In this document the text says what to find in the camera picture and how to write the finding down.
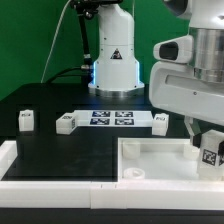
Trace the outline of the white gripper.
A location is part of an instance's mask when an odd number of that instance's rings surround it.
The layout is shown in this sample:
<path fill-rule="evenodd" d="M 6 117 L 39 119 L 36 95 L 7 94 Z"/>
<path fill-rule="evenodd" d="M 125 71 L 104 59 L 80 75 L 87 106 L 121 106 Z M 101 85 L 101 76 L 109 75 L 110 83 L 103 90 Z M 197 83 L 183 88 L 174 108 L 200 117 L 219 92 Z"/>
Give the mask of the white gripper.
<path fill-rule="evenodd" d="M 197 119 L 224 126 L 224 84 L 198 80 L 188 65 L 155 63 L 149 99 L 156 108 L 186 116 L 184 123 L 192 146 L 201 145 Z"/>

